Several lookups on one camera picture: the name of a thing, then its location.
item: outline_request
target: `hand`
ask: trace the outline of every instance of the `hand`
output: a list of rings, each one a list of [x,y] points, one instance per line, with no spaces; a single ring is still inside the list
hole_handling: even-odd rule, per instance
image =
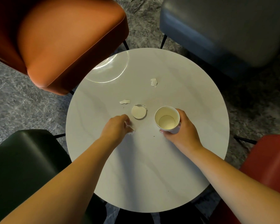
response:
[[[173,134],[168,131],[160,130],[164,136],[175,144],[178,149],[185,154],[187,157],[190,156],[190,154],[200,148],[203,148],[198,132],[196,130],[196,127],[187,117],[186,113],[183,110],[177,109],[180,115],[180,129],[177,134]]]
[[[129,117],[126,114],[109,119],[103,128],[101,137],[111,140],[115,147],[118,146],[127,133],[133,132],[133,129],[127,126],[126,123],[128,125],[131,124]]]

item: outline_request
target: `black pants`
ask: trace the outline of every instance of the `black pants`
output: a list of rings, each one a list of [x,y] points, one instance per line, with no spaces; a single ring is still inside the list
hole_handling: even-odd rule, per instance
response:
[[[202,224],[199,211],[191,202],[169,211],[160,212],[160,219],[161,224]],[[150,213],[138,213],[120,209],[115,224],[130,223],[154,224],[153,217]]]

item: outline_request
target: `gray floor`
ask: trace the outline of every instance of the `gray floor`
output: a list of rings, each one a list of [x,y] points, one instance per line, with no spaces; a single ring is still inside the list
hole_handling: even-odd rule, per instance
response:
[[[159,14],[163,0],[116,0],[127,13],[130,34],[127,43],[131,49],[158,48]],[[167,40],[164,49],[189,57],[185,49]],[[121,45],[117,52],[125,50]],[[230,119],[230,141],[226,161],[239,168],[250,145],[238,144],[232,135],[257,140],[265,134],[280,134],[280,55],[263,71],[244,82],[229,82],[217,71],[191,56],[218,85]],[[53,134],[65,132],[67,109],[71,94],[58,96],[36,88],[29,78],[0,63],[0,143],[21,129],[47,129]],[[65,138],[59,139],[67,150]],[[195,199],[195,205],[207,217],[220,197],[210,186]],[[105,223],[114,223],[118,208],[107,204]],[[154,214],[159,223],[158,214]]]

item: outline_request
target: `round table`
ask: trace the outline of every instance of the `round table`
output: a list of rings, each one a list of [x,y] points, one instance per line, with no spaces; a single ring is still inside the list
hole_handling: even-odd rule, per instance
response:
[[[151,79],[157,79],[157,87]],[[130,104],[121,105],[122,100]],[[145,105],[136,120],[131,109]],[[159,133],[154,114],[162,106],[184,110],[204,147],[225,158],[229,140],[227,109],[212,79],[191,60],[163,49],[118,53],[83,79],[71,100],[66,141],[72,161],[97,138],[106,122],[127,114],[135,132],[126,135],[108,158],[95,193],[117,207],[161,212],[179,207],[209,185],[202,172]]]

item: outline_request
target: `paper cup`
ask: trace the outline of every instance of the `paper cup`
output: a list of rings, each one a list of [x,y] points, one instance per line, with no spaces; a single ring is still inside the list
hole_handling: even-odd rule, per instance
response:
[[[155,122],[164,131],[174,130],[179,125],[179,121],[179,113],[173,107],[163,106],[155,113]]]

